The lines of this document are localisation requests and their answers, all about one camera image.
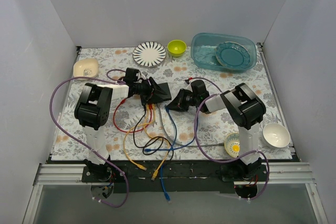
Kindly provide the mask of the dark grey network switch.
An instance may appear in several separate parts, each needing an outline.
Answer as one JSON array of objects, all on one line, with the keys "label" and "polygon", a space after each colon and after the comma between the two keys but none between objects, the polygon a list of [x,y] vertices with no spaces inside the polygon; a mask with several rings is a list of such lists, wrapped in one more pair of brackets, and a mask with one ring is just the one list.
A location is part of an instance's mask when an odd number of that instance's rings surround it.
[{"label": "dark grey network switch", "polygon": [[154,91],[154,103],[161,103],[172,100],[169,84],[167,82],[158,84]]}]

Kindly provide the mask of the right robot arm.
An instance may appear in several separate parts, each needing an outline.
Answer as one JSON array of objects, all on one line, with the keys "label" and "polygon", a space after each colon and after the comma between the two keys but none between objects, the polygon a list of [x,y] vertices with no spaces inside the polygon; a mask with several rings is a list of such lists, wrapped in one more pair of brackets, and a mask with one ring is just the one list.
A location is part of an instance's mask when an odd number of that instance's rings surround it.
[{"label": "right robot arm", "polygon": [[221,94],[210,95],[202,80],[190,83],[188,89],[181,89],[166,108],[172,111],[185,112],[190,106],[197,108],[194,126],[197,126],[200,112],[211,114],[226,109],[234,123],[238,126],[240,150],[238,157],[238,176],[242,180],[251,180],[256,174],[256,167],[261,164],[261,151],[258,150],[259,128],[266,113],[265,104],[245,83]]}]

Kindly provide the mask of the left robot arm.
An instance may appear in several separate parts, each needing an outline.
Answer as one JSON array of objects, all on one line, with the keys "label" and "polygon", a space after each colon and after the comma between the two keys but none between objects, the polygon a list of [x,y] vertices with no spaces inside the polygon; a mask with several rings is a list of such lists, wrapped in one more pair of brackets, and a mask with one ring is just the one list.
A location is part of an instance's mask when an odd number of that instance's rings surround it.
[{"label": "left robot arm", "polygon": [[105,165],[109,157],[104,126],[109,118],[111,102],[139,95],[142,105],[157,104],[172,99],[168,83],[156,83],[143,78],[140,70],[127,68],[120,80],[111,84],[86,83],[76,104],[74,116],[82,126],[92,153],[88,162],[97,165],[93,175],[100,182],[111,178],[112,170]]}]

